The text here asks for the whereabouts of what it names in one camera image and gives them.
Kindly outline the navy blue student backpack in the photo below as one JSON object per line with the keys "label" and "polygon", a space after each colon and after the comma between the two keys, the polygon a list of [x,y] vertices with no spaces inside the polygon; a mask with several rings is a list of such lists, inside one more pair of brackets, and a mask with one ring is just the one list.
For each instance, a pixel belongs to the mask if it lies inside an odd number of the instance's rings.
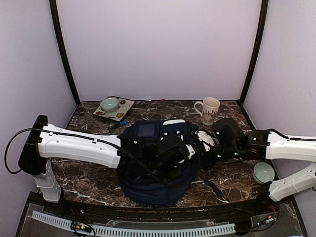
{"label": "navy blue student backpack", "polygon": [[[183,119],[141,120],[128,127],[119,136],[118,151],[117,176],[124,195],[141,206],[174,206],[201,169],[204,146],[195,135],[199,130],[207,131]],[[183,140],[189,157],[180,162],[181,174],[162,184],[150,177],[150,161],[159,158],[157,142],[167,136]]]}

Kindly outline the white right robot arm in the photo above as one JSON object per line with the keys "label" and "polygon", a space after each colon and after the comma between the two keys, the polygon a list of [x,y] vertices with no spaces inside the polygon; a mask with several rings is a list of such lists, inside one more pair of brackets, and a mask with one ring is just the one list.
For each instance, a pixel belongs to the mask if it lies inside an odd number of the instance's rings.
{"label": "white right robot arm", "polygon": [[267,181],[267,195],[253,201],[252,210],[263,214],[275,202],[316,186],[315,137],[286,136],[274,129],[253,130],[248,135],[236,135],[230,128],[222,128],[211,134],[195,132],[202,142],[205,168],[219,161],[238,160],[301,160],[310,165],[280,180]]}

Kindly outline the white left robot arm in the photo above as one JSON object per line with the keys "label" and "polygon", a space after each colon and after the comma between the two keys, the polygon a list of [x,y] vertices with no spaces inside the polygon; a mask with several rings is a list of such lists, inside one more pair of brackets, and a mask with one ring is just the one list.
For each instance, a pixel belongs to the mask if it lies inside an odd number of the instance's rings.
{"label": "white left robot arm", "polygon": [[70,205],[62,199],[52,158],[115,169],[124,195],[141,205],[172,206],[188,188],[191,166],[182,119],[141,120],[121,135],[101,136],[61,129],[41,115],[28,132],[18,165],[59,215],[66,215]]}

